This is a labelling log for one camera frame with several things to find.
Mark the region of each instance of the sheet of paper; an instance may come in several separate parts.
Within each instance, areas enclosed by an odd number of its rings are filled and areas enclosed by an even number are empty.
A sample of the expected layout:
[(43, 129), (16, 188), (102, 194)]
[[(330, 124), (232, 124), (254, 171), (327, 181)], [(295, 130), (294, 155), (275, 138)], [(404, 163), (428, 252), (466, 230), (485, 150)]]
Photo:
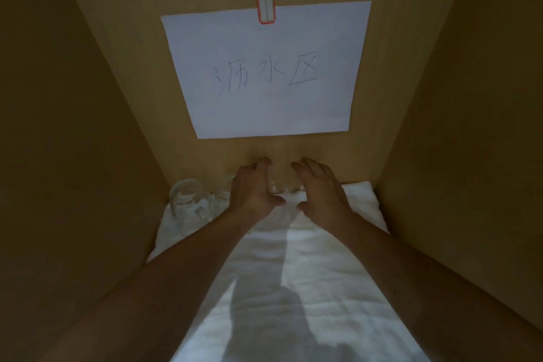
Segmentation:
[(163, 16), (199, 139), (349, 130), (371, 2)]

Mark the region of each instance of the finger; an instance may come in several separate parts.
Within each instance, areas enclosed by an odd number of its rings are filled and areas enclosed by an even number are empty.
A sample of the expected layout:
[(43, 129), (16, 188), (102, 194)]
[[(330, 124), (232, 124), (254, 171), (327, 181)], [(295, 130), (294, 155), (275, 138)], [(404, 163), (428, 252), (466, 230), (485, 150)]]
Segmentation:
[(324, 165), (322, 163), (319, 163), (320, 165), (320, 168), (322, 169), (322, 171), (324, 172), (325, 175), (327, 175), (330, 179), (335, 179), (336, 176), (334, 176), (334, 172), (332, 172), (332, 169), (330, 169), (329, 166), (327, 165)]
[(268, 171), (268, 166), (273, 165), (273, 162), (270, 158), (260, 158), (256, 162), (256, 170), (260, 170), (262, 172)]
[(296, 209), (303, 212), (305, 214), (305, 211), (307, 209), (307, 202), (300, 202), (296, 205)]
[(273, 203), (274, 206), (283, 206), (284, 204), (287, 204), (287, 201), (284, 200), (281, 196), (273, 195)]
[(309, 167), (309, 170), (311, 171), (311, 173), (313, 173), (314, 176), (320, 176), (324, 174), (321, 166), (315, 160), (310, 158), (302, 158), (302, 162), (304, 162)]
[(313, 178), (313, 174), (309, 168), (299, 162), (292, 162), (290, 166), (292, 166), (296, 174), (302, 179), (303, 186), (307, 189), (307, 184)]

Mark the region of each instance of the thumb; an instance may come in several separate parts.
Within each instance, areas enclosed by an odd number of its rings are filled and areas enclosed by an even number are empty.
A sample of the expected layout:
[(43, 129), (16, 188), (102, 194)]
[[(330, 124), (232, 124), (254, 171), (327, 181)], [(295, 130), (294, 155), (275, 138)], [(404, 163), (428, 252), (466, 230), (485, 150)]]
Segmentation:
[(284, 200), (281, 196), (273, 195), (273, 202), (275, 206), (283, 206), (287, 203), (286, 200)]
[(306, 209), (307, 209), (307, 202), (300, 202), (296, 205), (296, 209), (297, 210), (301, 210), (302, 212), (305, 213)]

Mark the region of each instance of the person's left hand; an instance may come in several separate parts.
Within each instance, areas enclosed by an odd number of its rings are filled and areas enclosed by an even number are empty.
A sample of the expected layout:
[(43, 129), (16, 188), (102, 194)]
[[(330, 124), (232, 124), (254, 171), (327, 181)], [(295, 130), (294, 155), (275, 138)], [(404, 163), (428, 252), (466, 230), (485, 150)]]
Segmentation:
[(229, 212), (237, 212), (257, 223), (273, 208), (286, 203), (268, 189), (268, 166), (271, 164), (269, 158), (260, 158), (256, 163), (240, 167), (232, 181)]

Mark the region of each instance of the brown wall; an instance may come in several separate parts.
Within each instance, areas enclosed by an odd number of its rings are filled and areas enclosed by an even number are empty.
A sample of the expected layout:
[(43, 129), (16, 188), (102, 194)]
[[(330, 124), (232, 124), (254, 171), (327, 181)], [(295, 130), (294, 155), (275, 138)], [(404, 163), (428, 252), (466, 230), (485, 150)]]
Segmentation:
[(167, 185), (75, 0), (0, 0), (0, 360), (34, 360), (151, 248)]
[(343, 181), (377, 179), (452, 3), (371, 0), (349, 132), (197, 140), (160, 16), (255, 8), (255, 0), (77, 1), (170, 183), (187, 176), (216, 180), (262, 155), (279, 174), (292, 172), (290, 161), (305, 155), (328, 163)]
[(378, 182), (395, 234), (543, 328), (543, 0), (456, 0)]

